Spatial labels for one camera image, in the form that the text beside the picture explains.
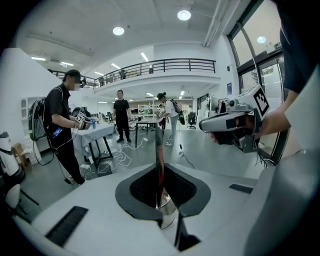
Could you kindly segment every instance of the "poster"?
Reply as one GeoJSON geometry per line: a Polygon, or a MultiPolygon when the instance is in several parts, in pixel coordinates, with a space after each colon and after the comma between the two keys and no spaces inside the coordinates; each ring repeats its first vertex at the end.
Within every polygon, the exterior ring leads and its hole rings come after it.
{"type": "Polygon", "coordinates": [[[228,95],[231,95],[232,94],[232,85],[231,85],[231,83],[228,83],[226,86],[227,86],[227,90],[228,90],[228,95]]]}

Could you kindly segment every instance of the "man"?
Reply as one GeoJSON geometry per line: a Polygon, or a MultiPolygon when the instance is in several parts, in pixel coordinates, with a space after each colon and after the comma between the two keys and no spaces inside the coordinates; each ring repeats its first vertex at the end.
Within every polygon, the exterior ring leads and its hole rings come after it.
{"type": "MultiPolygon", "coordinates": [[[[261,130],[256,138],[263,135],[282,132],[291,127],[285,116],[286,110],[299,96],[316,65],[319,65],[320,54],[317,40],[310,40],[308,27],[318,23],[317,8],[310,4],[293,6],[284,0],[272,0],[281,19],[280,42],[284,58],[284,87],[289,90],[285,102],[263,120],[261,130]]],[[[245,126],[253,129],[252,117],[247,117],[245,126]]]]}
{"type": "Polygon", "coordinates": [[[80,174],[79,164],[75,156],[71,128],[88,129],[90,124],[79,126],[74,116],[69,114],[69,91],[80,88],[80,72],[72,69],[65,73],[62,84],[53,88],[44,103],[43,125],[48,142],[59,162],[78,184],[85,182],[80,174]]]}
{"type": "Polygon", "coordinates": [[[116,126],[118,127],[118,132],[120,138],[116,141],[117,143],[124,141],[124,134],[127,142],[131,142],[130,133],[129,133],[129,121],[130,118],[130,111],[128,110],[129,103],[126,99],[124,99],[124,92],[123,90],[118,90],[116,92],[116,96],[118,100],[115,101],[113,106],[113,119],[115,120],[116,126]]]}

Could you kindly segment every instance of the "black pants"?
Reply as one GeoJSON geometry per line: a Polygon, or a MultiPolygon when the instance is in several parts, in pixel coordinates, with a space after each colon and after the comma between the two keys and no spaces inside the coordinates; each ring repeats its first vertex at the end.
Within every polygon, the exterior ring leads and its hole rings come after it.
{"type": "Polygon", "coordinates": [[[125,133],[125,137],[127,139],[130,138],[130,133],[129,133],[129,121],[127,117],[124,118],[119,118],[115,120],[116,126],[118,127],[118,132],[119,132],[119,136],[120,139],[124,138],[124,134],[123,134],[123,130],[125,133]]]}
{"type": "Polygon", "coordinates": [[[74,143],[72,140],[69,141],[67,144],[64,144],[63,146],[59,147],[57,152],[55,149],[53,149],[53,152],[55,153],[59,162],[72,176],[76,183],[81,185],[85,182],[85,179],[80,174],[79,164],[75,156],[74,143]]]}

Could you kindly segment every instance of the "gray floor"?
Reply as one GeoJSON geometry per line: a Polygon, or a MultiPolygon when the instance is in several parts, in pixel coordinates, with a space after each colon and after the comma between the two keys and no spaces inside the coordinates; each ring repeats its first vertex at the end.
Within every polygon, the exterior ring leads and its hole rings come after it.
{"type": "MultiPolygon", "coordinates": [[[[165,130],[164,138],[168,137],[170,132],[168,129],[165,130]]],[[[132,139],[131,144],[134,147],[135,133],[133,131],[130,133],[132,139]]],[[[118,138],[116,134],[107,137],[112,152],[119,150],[121,147],[120,144],[116,143],[118,138]]],[[[130,168],[155,162],[155,132],[149,131],[148,135],[146,135],[145,130],[139,130],[138,144],[143,138],[147,138],[148,141],[143,141],[140,148],[136,150],[130,148],[123,149],[123,152],[132,158],[132,162],[128,167],[119,165],[113,173],[129,172],[130,168]]],[[[191,167],[186,159],[181,159],[180,143],[182,144],[184,154],[197,170],[212,174],[258,179],[261,171],[264,169],[260,162],[256,165],[256,153],[243,154],[235,146],[215,144],[211,140],[210,134],[200,130],[181,130],[180,135],[177,133],[174,146],[163,147],[165,162],[191,167]]],[[[102,151],[106,150],[102,139],[99,140],[99,145],[102,151]]],[[[118,154],[115,153],[111,161],[108,159],[105,160],[106,163],[109,162],[111,168],[115,167],[119,162],[116,159],[117,155],[118,154]]],[[[51,157],[52,154],[47,153],[42,156],[42,161],[46,162],[51,159],[51,157]]],[[[76,157],[79,165],[85,163],[80,153],[76,152],[76,157]]],[[[67,177],[68,173],[64,168],[62,169],[64,175],[67,177]]],[[[95,171],[93,164],[91,165],[91,170],[95,171]]],[[[88,180],[98,177],[89,171],[86,172],[86,170],[82,170],[81,172],[85,173],[88,180]]],[[[21,188],[38,201],[40,206],[36,206],[23,195],[21,196],[21,206],[27,212],[27,217],[33,220],[43,209],[77,187],[78,185],[76,184],[69,185],[64,181],[58,160],[55,157],[53,161],[46,166],[37,164],[30,166],[26,170],[26,178],[22,182],[21,188]]]]}

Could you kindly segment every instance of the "black metal railing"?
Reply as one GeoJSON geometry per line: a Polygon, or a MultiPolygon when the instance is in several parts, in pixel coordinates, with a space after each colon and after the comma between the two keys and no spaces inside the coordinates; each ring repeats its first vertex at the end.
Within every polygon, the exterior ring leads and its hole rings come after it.
{"type": "MultiPolygon", "coordinates": [[[[63,71],[56,71],[56,70],[50,70],[52,74],[54,74],[57,78],[60,78],[61,80],[64,79],[65,73],[63,71]]],[[[96,88],[96,79],[88,76],[81,76],[81,87],[82,88],[91,88],[94,89],[96,88]]]]}
{"type": "Polygon", "coordinates": [[[120,70],[107,73],[95,79],[94,88],[123,79],[163,72],[197,71],[216,73],[215,63],[215,60],[202,58],[169,58],[142,62],[122,67],[120,70]]]}

